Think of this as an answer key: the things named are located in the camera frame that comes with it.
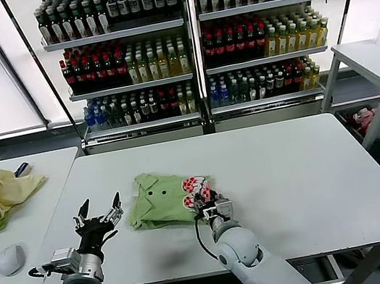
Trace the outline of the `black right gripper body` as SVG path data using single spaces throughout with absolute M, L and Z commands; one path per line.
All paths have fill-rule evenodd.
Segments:
M 195 222 L 199 222 L 200 220 L 207 222 L 219 216 L 215 200 L 206 202 L 197 200 L 194 202 L 194 209 L 196 210 Z

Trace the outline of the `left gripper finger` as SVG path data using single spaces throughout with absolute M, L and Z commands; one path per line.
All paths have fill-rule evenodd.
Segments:
M 120 200 L 120 192 L 117 192 L 113 199 L 112 206 L 110 207 L 110 210 L 103 216 L 102 222 L 116 225 L 122 218 L 123 213 L 124 212 Z
M 78 210 L 78 215 L 73 217 L 73 221 L 75 223 L 75 230 L 87 230 L 92 226 L 92 220 L 88 219 L 88 210 L 89 210 L 89 201 L 90 199 L 86 199 L 83 205 Z

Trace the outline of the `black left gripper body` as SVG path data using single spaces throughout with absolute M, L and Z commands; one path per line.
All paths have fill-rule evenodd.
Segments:
M 80 236 L 79 254 L 100 254 L 105 235 L 112 232 L 114 228 L 110 220 L 101 221 L 97 218 L 86 220 L 75 230 Z

